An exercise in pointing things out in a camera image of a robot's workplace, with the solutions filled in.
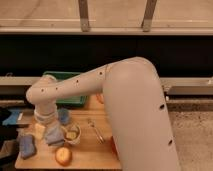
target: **gray object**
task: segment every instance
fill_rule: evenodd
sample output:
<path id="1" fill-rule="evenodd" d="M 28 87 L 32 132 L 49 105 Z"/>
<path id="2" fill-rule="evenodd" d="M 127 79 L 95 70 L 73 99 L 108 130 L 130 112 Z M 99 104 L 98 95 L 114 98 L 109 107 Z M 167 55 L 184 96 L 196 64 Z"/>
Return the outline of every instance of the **gray object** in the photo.
<path id="1" fill-rule="evenodd" d="M 21 153 L 21 158 L 23 159 L 27 159 L 36 154 L 33 135 L 28 134 L 20 137 L 19 150 Z"/>
<path id="2" fill-rule="evenodd" d="M 88 32 L 90 30 L 90 26 L 87 0 L 78 0 L 78 4 L 81 18 L 81 30 L 83 32 Z"/>
<path id="3" fill-rule="evenodd" d="M 147 0 L 144 19 L 141 25 L 144 32 L 149 32 L 151 29 L 156 3 L 157 0 Z"/>
<path id="4" fill-rule="evenodd" d="M 64 135 L 59 124 L 55 124 L 47 129 L 45 140 L 49 146 L 61 146 L 64 144 Z"/>

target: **small cup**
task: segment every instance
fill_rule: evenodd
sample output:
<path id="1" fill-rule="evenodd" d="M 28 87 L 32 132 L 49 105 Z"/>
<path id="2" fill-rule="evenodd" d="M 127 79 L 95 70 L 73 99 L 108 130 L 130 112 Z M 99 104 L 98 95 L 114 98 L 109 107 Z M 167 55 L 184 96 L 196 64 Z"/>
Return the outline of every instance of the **small cup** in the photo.
<path id="1" fill-rule="evenodd" d="M 80 143 L 80 137 L 81 137 L 81 128 L 74 124 L 74 125 L 70 125 L 67 128 L 65 128 L 65 136 L 64 136 L 64 140 L 66 142 L 68 142 L 70 145 L 78 145 Z M 74 140 L 70 140 L 66 138 L 66 133 L 69 131 L 75 131 L 77 132 L 77 137 Z"/>

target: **green container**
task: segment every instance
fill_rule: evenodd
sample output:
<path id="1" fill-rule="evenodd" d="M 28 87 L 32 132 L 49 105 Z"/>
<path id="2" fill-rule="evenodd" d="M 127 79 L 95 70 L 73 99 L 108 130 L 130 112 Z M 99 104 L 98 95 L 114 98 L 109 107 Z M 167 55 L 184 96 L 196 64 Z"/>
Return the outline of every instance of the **green container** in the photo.
<path id="1" fill-rule="evenodd" d="M 52 75 L 58 81 L 63 81 L 81 74 L 80 72 L 60 72 L 60 71 L 45 71 L 43 75 Z M 57 100 L 56 103 L 62 106 L 83 107 L 86 102 L 87 96 L 70 97 L 68 99 Z"/>

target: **metal utensil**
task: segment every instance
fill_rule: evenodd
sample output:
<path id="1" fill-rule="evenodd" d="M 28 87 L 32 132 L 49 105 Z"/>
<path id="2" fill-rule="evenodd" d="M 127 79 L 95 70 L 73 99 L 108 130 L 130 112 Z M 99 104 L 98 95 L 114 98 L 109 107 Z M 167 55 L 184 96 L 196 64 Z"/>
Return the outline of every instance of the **metal utensil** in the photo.
<path id="1" fill-rule="evenodd" d="M 100 140 L 101 143 L 105 142 L 105 139 L 103 138 L 103 136 L 101 135 L 101 132 L 98 130 L 98 128 L 95 126 L 94 121 L 91 118 L 87 119 L 88 124 L 93 128 L 93 130 L 95 131 L 98 139 Z"/>

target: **food item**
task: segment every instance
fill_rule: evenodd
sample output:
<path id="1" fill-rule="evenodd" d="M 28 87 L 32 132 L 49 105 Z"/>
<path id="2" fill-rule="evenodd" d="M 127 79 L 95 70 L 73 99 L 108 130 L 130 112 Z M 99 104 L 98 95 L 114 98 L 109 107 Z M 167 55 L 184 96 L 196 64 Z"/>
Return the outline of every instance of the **food item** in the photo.
<path id="1" fill-rule="evenodd" d="M 72 160 L 72 152 L 67 147 L 60 147 L 55 153 L 55 160 L 62 166 L 67 166 Z"/>
<path id="2" fill-rule="evenodd" d="M 69 132 L 66 133 L 66 138 L 68 140 L 74 140 L 74 139 L 77 138 L 77 136 L 78 136 L 77 132 L 75 132 L 75 131 L 69 131 Z"/>
<path id="3" fill-rule="evenodd" d="M 36 154 L 36 147 L 34 137 L 31 134 L 23 135 L 20 137 L 19 150 L 22 159 L 28 159 Z"/>
<path id="4" fill-rule="evenodd" d="M 35 137 L 39 140 L 41 140 L 44 136 L 44 132 L 45 132 L 46 127 L 36 123 L 35 124 Z"/>

